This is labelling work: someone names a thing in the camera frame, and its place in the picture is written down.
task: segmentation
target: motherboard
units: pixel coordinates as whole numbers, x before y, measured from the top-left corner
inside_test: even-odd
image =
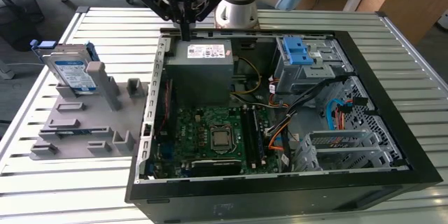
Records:
[[[160,147],[164,176],[277,172],[276,156],[263,147],[261,133],[268,126],[263,107],[179,109],[175,142]]]

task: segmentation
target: power supply label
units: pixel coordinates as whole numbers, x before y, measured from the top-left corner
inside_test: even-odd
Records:
[[[85,73],[85,65],[80,60],[55,61],[57,72],[63,76],[68,85],[77,91],[96,90],[96,84],[91,76]]]
[[[187,58],[225,58],[224,45],[189,45]]]

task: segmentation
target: warning label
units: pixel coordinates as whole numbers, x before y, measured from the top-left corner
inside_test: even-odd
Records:
[[[224,45],[189,45],[187,58],[225,58]]]

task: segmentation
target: white desk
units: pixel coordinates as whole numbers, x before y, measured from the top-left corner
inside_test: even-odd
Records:
[[[447,223],[448,88],[419,53],[388,20],[371,13],[261,10],[259,17],[261,28],[349,32],[445,182],[363,212],[252,223]],[[87,14],[75,15],[60,42],[77,43],[88,38],[117,82],[128,78],[151,81],[159,29],[171,26],[149,9],[91,8]],[[212,26],[212,18],[199,24]],[[0,141],[1,223],[149,223],[133,205],[124,203],[129,157],[28,158],[56,100],[56,82],[45,67]]]

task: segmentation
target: ram slot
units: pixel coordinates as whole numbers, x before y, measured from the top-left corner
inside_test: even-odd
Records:
[[[263,149],[263,132],[259,126],[259,118],[257,118],[257,113],[256,110],[252,109],[252,114],[253,114],[253,124],[255,124],[255,137],[256,137],[256,148],[257,148],[257,153],[259,153],[259,158],[261,165],[267,164],[264,161],[264,149]]]
[[[245,149],[245,163],[248,168],[257,168],[261,164],[259,141],[257,141],[257,122],[253,110],[241,108],[241,127]]]

